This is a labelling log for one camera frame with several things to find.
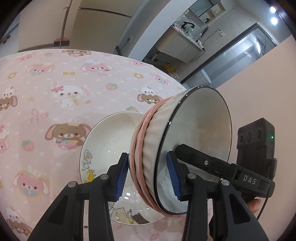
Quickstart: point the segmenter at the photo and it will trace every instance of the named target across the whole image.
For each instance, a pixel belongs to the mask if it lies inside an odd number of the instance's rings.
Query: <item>screw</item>
[[[72,188],[72,187],[75,187],[76,186],[76,182],[74,181],[71,181],[68,183],[68,187]]]
[[[195,175],[194,173],[189,173],[189,174],[188,174],[188,177],[189,177],[190,179],[195,179],[195,178],[196,178],[196,175]]]
[[[226,179],[223,179],[223,180],[221,181],[221,183],[222,183],[222,185],[224,185],[224,186],[228,186],[228,185],[229,185],[229,181],[226,180]]]
[[[108,174],[102,174],[102,175],[100,176],[100,178],[101,178],[102,180],[107,180],[107,179],[109,178],[109,175],[108,175]]]

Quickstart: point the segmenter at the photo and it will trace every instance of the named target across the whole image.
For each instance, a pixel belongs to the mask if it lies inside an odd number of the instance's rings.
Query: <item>camera lens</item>
[[[248,131],[247,134],[246,134],[246,143],[250,144],[252,139],[253,139],[253,132]]]
[[[244,135],[240,134],[240,136],[239,136],[239,144],[242,144],[243,141],[244,141]]]
[[[262,132],[261,129],[258,129],[258,130],[256,131],[256,140],[257,140],[257,141],[259,141],[259,140],[262,138],[262,134],[263,134],[263,132]]]

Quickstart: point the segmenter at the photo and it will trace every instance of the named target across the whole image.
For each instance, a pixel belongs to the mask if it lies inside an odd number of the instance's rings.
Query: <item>pink tablecloth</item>
[[[116,112],[146,112],[153,103],[140,94],[163,99],[185,90],[139,61],[59,49],[1,59],[0,81],[0,211],[20,240],[69,181],[81,183],[80,151],[92,127]],[[73,138],[54,133],[58,125]],[[180,240],[184,220],[112,225],[116,240]]]

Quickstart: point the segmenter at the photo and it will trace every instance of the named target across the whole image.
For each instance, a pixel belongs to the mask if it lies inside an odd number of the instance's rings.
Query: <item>black faucet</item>
[[[182,24],[181,28],[184,29],[184,30],[186,29],[186,25],[187,25],[187,24],[191,24],[191,25],[192,25],[192,26],[191,26],[192,28],[195,27],[195,25],[194,25],[193,23],[185,22],[185,21],[184,21],[183,23],[184,23],[184,24]]]

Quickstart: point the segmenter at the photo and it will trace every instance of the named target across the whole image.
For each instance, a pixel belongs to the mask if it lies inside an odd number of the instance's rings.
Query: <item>pink bow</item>
[[[32,115],[32,118],[30,119],[30,123],[36,119],[36,121],[39,123],[39,118],[46,118],[48,117],[48,112],[45,112],[44,114],[39,114],[38,110],[37,109],[33,109],[31,111],[31,115]]]
[[[59,90],[64,90],[64,86],[59,86],[58,88],[54,88],[54,89],[52,89],[52,92],[55,92],[55,93],[57,93]]]

